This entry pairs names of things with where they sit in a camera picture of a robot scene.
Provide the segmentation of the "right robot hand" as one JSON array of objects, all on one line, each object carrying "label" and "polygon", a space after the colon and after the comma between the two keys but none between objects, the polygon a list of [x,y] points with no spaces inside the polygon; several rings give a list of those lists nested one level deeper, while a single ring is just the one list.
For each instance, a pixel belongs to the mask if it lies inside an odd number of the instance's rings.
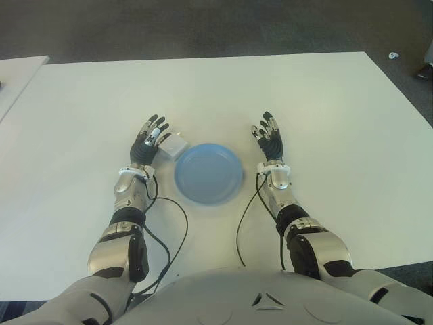
[{"label": "right robot hand", "polygon": [[251,127],[251,133],[256,139],[267,161],[283,160],[283,141],[275,117],[268,111],[260,120],[261,128]]}]

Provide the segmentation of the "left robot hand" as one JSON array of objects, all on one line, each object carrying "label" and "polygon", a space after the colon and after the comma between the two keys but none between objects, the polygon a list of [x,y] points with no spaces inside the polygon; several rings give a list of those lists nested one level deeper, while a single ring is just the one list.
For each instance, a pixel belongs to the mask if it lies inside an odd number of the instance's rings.
[{"label": "left robot hand", "polygon": [[155,114],[144,123],[130,149],[131,164],[152,164],[159,145],[171,136],[167,131],[170,125],[165,120],[164,116]]}]

